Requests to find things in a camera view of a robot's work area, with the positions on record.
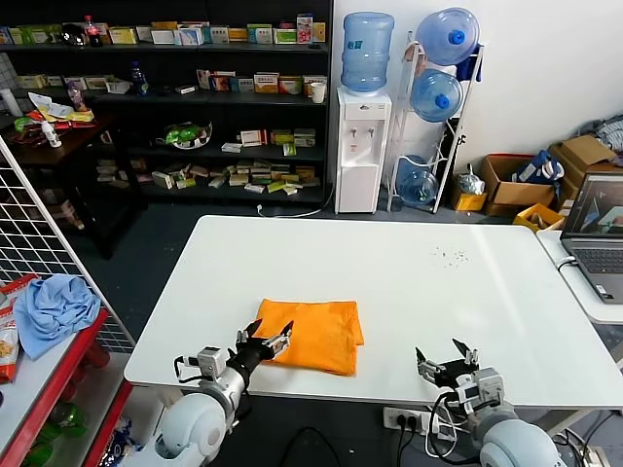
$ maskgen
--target wire mesh rack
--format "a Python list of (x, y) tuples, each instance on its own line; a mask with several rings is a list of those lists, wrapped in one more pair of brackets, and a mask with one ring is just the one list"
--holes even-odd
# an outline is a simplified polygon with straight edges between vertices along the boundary
[(97, 341), (111, 352), (131, 353), (135, 341), (102, 294), (0, 137), (0, 281), (26, 274), (82, 277), (109, 312)]

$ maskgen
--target small white bottle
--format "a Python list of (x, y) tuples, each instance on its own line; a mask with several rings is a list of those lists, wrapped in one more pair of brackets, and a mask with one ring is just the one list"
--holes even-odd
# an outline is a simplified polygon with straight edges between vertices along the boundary
[(58, 148), (62, 145), (62, 143), (60, 142), (60, 138), (56, 134), (55, 128), (50, 125), (49, 122), (44, 120), (41, 123), (41, 130), (43, 131), (43, 134), (46, 135), (46, 138), (48, 138), (48, 141), (50, 141), (50, 146), (52, 146), (53, 148)]

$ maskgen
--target white table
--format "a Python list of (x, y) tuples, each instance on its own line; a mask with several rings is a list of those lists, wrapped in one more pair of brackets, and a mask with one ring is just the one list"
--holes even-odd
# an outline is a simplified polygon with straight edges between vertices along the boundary
[[(561, 243), (560, 231), (541, 231), (536, 236), (552, 263), (556, 264), (569, 256)], [(579, 268), (571, 265), (563, 266), (560, 274), (591, 321), (596, 324), (623, 324), (623, 305), (609, 305), (602, 302)]]
[(253, 394), (431, 404), (415, 346), (443, 362), (458, 358), (457, 338), (516, 406), (623, 406), (623, 378), (573, 294), (534, 234), (512, 226), (202, 217), (126, 378), (179, 386), (173, 359), (233, 346), (264, 298), (357, 300), (365, 345), (356, 377), (260, 366)]

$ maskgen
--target orange cloth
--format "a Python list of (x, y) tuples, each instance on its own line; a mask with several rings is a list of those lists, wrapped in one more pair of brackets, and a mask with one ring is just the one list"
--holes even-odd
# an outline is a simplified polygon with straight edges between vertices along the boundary
[(357, 346), (363, 345), (357, 302), (297, 304), (264, 300), (255, 337), (279, 334), (294, 321), (290, 346), (273, 362), (350, 376), (357, 371)]

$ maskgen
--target white wall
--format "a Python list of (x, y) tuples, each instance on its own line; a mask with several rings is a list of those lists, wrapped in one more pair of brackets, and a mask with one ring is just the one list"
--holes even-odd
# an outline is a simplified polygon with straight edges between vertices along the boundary
[[(394, 16), (386, 87), (393, 98), (407, 32), (453, 6), (478, 18), (486, 44), (457, 168), (489, 153), (534, 153), (587, 121), (623, 113), (623, 0), (335, 0), (332, 90), (342, 73), (345, 15)], [(413, 154), (429, 155), (436, 126), (413, 121)]]

